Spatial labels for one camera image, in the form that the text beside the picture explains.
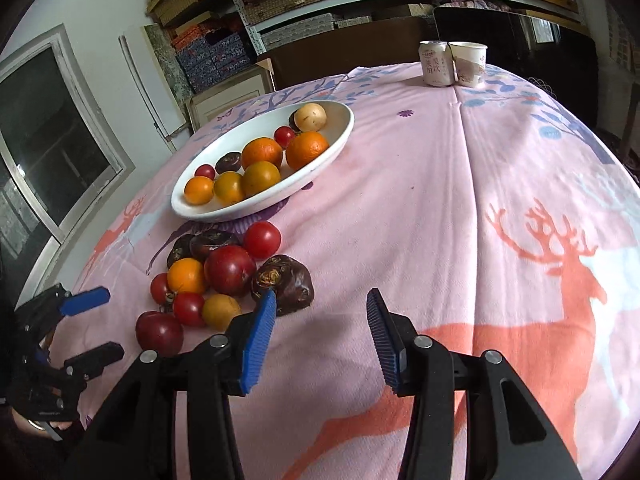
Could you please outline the person's left hand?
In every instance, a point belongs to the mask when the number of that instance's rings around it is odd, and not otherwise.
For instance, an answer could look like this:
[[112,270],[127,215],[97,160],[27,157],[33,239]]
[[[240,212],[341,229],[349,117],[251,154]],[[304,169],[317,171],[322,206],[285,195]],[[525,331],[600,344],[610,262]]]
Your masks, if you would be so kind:
[[34,422],[18,414],[14,408],[10,409],[10,415],[16,428],[24,434],[55,441],[61,441],[61,432],[73,425],[72,422]]

